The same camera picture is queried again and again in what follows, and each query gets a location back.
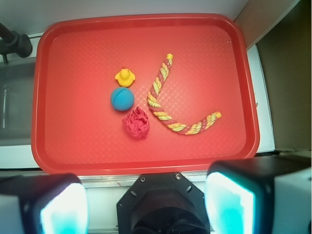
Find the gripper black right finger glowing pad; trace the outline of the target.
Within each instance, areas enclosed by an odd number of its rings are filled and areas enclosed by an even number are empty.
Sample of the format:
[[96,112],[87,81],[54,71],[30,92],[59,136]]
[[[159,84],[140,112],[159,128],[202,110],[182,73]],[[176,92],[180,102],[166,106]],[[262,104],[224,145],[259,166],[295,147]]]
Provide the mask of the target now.
[[309,234],[312,161],[278,155],[216,161],[204,200],[218,234]]

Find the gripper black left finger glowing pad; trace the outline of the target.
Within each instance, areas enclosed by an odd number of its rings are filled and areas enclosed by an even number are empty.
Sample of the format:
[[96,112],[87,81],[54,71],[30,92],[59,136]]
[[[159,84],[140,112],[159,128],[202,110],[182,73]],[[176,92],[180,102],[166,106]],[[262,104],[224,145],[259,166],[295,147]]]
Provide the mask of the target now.
[[85,234],[86,188],[74,174],[2,176],[2,234]]

